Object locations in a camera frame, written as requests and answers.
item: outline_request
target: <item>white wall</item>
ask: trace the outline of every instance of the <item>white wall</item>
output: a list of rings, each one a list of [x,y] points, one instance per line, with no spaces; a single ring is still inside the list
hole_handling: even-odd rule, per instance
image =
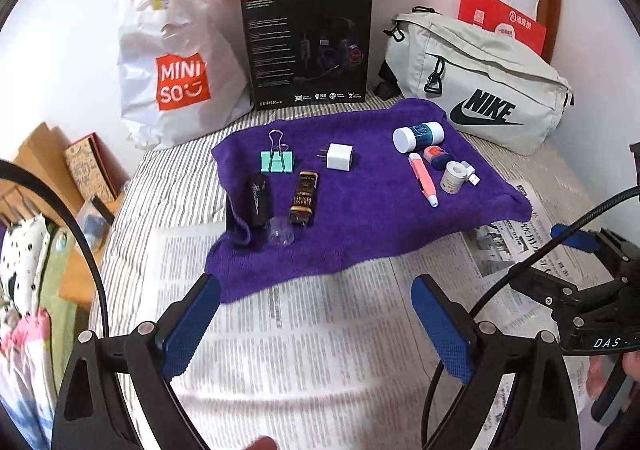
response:
[[[562,0],[552,65],[575,91],[551,141],[595,202],[636,184],[629,144],[640,141],[640,37],[618,0]],[[640,203],[605,226],[640,244]]]
[[[377,80],[387,28],[415,5],[456,16],[459,0],[374,0],[370,81]],[[535,0],[518,0],[529,12]],[[212,0],[224,35],[246,62],[238,0]],[[10,158],[41,121],[70,139],[100,138],[127,173],[142,153],[119,120],[118,0],[20,0],[0,31],[0,157]]]

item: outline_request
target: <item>red paper bag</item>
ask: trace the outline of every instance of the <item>red paper bag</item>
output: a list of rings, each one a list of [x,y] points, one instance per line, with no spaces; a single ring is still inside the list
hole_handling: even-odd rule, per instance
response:
[[[501,0],[460,0],[458,19],[487,31],[510,35],[542,54],[546,27]]]

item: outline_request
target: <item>black box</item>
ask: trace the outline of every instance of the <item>black box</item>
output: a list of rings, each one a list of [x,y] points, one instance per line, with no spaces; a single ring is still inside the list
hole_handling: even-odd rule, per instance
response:
[[[241,0],[256,109],[363,102],[372,0]]]

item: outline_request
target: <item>pink pen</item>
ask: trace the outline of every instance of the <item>pink pen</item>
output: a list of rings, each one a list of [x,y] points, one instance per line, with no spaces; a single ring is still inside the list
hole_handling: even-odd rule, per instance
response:
[[[436,185],[433,184],[433,180],[431,179],[429,172],[427,172],[427,167],[425,167],[422,162],[420,154],[416,154],[415,152],[409,154],[409,163],[411,164],[411,168],[414,169],[415,178],[420,182],[422,193],[429,201],[429,204],[435,208],[438,206]]]

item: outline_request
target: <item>blue gripper pad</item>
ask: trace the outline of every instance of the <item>blue gripper pad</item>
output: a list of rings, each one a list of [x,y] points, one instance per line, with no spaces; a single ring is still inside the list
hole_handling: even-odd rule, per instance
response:
[[[220,283],[210,275],[203,275],[200,278],[208,277],[208,280],[198,292],[196,286],[187,293],[183,301],[191,300],[190,294],[196,292],[191,305],[188,306],[182,317],[176,322],[175,328],[166,338],[162,345],[164,353],[164,366],[162,367],[162,376],[170,382],[175,376],[180,376],[187,370],[187,366],[191,361],[207,327],[216,314],[220,306]]]
[[[564,224],[556,224],[551,228],[551,238],[555,239],[567,228],[568,226],[564,226]],[[600,243],[596,240],[594,235],[582,230],[575,232],[571,237],[566,239],[563,244],[587,253],[594,253],[600,249]]]
[[[447,308],[458,306],[464,314],[468,315],[460,304],[449,301],[443,292],[440,293],[442,294],[440,300],[448,302],[444,306]],[[469,355],[470,341],[456,328],[443,305],[421,277],[416,278],[411,287],[411,302],[424,330],[427,331],[431,339],[431,343],[436,348],[444,368],[451,376],[460,379],[466,385],[473,376]]]

